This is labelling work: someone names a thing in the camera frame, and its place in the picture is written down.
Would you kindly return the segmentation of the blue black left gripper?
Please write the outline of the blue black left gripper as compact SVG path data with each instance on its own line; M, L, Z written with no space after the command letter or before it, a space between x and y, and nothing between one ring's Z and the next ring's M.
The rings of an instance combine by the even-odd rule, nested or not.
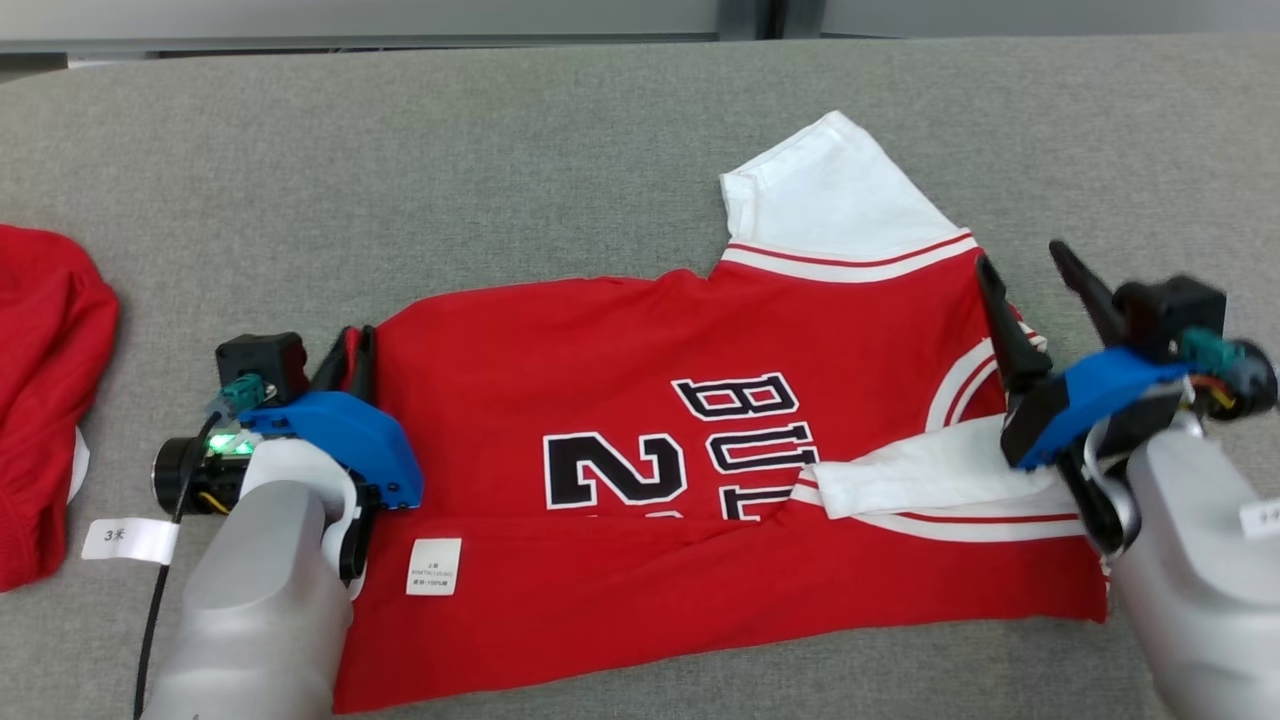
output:
M343 328L310 378L312 391L285 405L262 392L220 392L216 419L195 437L166 441L152 466L152 488L166 514L227 515L268 470L321 474L329 516L321 547L346 585L364 577L378 514L417 509L422 473L407 434L376 400L376 329Z

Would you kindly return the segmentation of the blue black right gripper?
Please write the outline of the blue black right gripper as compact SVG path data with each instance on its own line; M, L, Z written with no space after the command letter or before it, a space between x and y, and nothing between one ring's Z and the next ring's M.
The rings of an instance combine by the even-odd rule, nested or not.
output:
M1057 471L1087 539L1098 555L1119 556L1140 530L1128 457L1161 430L1198 429L1204 416L1235 421L1272 411L1277 368L1252 342L1220 334L1180 334L1165 345L1162 359L1140 355L1126 347L1126 322L1110 287L1064 240L1051 240L1048 249L1106 350L1055 373L1021 328L995 264L980 255L975 275L1009 400L1000 448L1012 469Z

